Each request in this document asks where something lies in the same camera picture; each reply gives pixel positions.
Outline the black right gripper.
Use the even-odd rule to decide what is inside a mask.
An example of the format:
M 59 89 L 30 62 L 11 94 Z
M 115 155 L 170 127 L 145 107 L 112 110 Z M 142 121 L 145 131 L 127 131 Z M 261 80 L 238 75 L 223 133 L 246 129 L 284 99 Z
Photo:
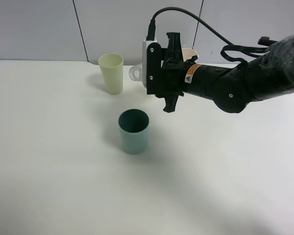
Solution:
M 175 111 L 181 90 L 181 76 L 185 70 L 179 32 L 168 32 L 168 47 L 161 48 L 161 88 L 159 98 L 165 99 L 166 113 Z

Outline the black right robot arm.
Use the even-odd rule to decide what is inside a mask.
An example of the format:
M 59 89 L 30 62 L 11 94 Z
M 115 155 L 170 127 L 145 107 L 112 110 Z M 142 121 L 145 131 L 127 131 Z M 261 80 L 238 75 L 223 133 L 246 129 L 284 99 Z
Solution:
M 294 35 L 232 69 L 184 63 L 164 80 L 156 97 L 164 98 L 164 111 L 171 113 L 185 93 L 212 100 L 227 113 L 240 113 L 251 102 L 294 93 Z

